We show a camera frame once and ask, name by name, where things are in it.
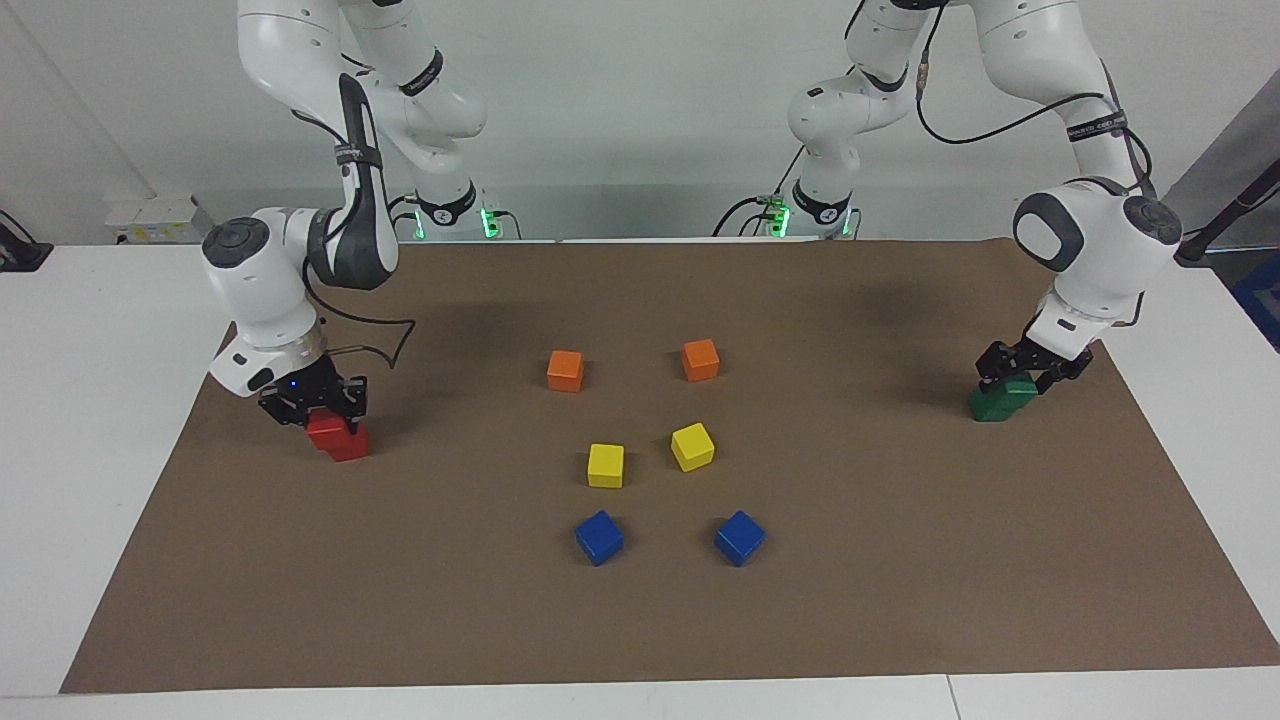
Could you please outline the blue box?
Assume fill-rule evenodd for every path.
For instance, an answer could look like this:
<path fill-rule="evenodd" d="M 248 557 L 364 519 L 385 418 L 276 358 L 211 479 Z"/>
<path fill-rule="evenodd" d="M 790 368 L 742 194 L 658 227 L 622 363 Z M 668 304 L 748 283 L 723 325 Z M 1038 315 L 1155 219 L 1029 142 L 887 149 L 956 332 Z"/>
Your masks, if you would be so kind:
<path fill-rule="evenodd" d="M 1230 293 L 1280 354 L 1280 249 L 1230 286 Z"/>

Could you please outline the black stand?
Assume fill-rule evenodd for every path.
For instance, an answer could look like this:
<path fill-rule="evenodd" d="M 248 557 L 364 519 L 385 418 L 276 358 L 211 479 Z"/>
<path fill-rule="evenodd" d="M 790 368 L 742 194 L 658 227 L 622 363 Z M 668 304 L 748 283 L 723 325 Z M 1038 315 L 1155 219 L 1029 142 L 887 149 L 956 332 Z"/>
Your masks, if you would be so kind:
<path fill-rule="evenodd" d="M 1183 266 L 1199 265 L 1208 247 L 1219 236 L 1277 195 L 1280 195 L 1280 158 L 1272 161 L 1210 222 L 1199 228 L 1187 231 L 1174 255 L 1175 261 Z"/>

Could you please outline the brown table mat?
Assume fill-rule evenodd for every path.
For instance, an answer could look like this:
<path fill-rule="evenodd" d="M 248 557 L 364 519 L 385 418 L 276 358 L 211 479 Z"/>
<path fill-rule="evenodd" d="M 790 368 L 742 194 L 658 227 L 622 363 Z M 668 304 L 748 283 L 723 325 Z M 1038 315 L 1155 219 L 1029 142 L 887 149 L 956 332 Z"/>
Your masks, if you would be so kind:
<path fill-rule="evenodd" d="M 333 462 L 214 380 L 61 688 L 649 682 L 1280 665 L 1103 347 L 1005 423 L 983 345 L 1050 275 L 1012 242 L 406 249 L 413 318 Z M 719 375 L 687 382 L 684 343 Z M 579 393 L 548 388 L 579 351 Z M 716 457 L 680 470 L 703 423 Z M 588 486 L 593 443 L 623 488 Z M 594 568 L 573 529 L 625 547 Z M 749 564 L 713 544 L 749 512 Z"/>

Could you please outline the blue cube block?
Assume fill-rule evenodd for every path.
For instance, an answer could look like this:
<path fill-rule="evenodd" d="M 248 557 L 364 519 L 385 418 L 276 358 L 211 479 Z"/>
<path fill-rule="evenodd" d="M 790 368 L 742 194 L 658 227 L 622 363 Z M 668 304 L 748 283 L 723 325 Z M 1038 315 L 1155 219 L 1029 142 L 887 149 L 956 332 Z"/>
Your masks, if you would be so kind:
<path fill-rule="evenodd" d="M 732 566 L 742 568 L 751 561 L 768 538 L 768 533 L 749 512 L 735 511 L 717 528 L 713 544 Z"/>
<path fill-rule="evenodd" d="M 625 547 L 623 530 L 604 510 L 577 524 L 573 529 L 573 537 L 594 568 L 604 565 Z"/>

